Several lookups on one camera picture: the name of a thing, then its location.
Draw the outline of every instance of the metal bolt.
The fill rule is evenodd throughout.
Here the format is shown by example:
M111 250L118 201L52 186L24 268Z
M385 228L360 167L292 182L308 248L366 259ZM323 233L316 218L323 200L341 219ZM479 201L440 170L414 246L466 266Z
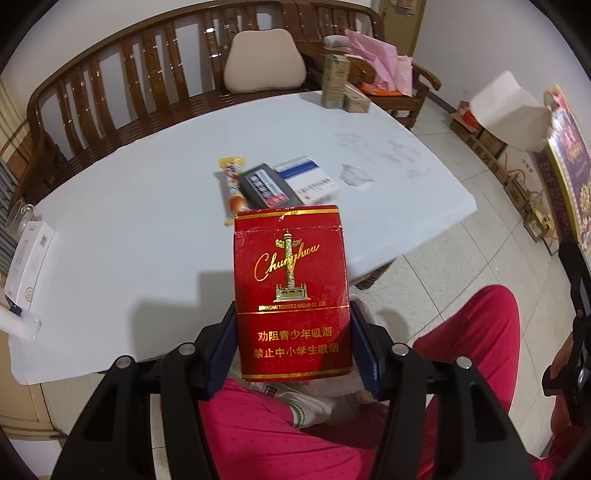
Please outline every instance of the metal bolt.
M195 353L195 346L192 343L184 343L178 347L178 352L185 356L192 355Z
M117 365L117 368L127 368L131 365L131 357L120 356L115 362L115 365Z
M457 366L468 370L472 366L472 360L466 356L459 356L456 358Z
M395 343L392 345L392 353L398 356L404 356L408 353L408 347L403 343Z

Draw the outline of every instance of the white tile floor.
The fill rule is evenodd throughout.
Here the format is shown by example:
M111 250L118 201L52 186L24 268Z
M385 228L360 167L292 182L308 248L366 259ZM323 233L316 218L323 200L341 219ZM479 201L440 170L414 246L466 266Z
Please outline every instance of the white tile floor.
M471 192L478 211L460 225L396 260L366 292L358 293L388 321L392 337L412 342L455 313L480 288L501 283L517 298L521 355L510 417L528 451L550 440L553 400L541 394L541 376L570 331L569 284L557 257L535 244L484 164L448 128L444 111L428 100L413 132ZM56 426L69 432L100 375L49 382L43 391ZM158 397L152 411L159 412ZM161 420L152 427L158 478L169 478Z

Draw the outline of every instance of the gold stripe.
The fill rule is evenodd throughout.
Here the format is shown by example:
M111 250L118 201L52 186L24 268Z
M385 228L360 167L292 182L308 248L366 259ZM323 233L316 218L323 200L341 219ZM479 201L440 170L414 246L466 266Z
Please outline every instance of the gold stripe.
M288 210L287 212L253 213L252 215L238 215L234 220L246 220L248 218L280 217L284 215L309 215L311 213L339 213L339 209L324 208L313 210Z
M268 312L237 312L237 315L263 315L266 313L290 313L290 312L313 312L315 310L333 310L333 309L344 309L347 305L337 305L336 307L321 307L318 309L295 309L295 310L270 310Z
M265 375L243 375L244 380L252 380L259 378L261 380L268 378L302 378L312 377L313 375L332 375L332 374L348 374L352 370L352 367L346 368L333 368L332 370L320 370L317 372L303 372L300 374L265 374Z

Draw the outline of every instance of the beige cushion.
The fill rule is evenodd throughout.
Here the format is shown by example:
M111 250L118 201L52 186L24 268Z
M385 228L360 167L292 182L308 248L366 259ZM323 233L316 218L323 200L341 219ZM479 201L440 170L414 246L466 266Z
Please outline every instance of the beige cushion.
M223 79L232 93L294 89L306 66L287 30L245 30L232 41Z

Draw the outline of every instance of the pink pants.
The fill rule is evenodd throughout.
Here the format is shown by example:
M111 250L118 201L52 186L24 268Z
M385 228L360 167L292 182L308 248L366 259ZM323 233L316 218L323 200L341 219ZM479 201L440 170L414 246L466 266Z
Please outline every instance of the pink pants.
M509 411L519 364L519 313L513 294L490 286L476 293L453 317L413 348L423 357L451 362L469 357ZM292 428L290 408L228 380L210 402L199 404L213 460L222 480L365 480L374 462L387 407L362 406L359 418L330 427ZM437 434L437 406L426 412L421 479L431 477ZM540 479L558 463L536 462Z

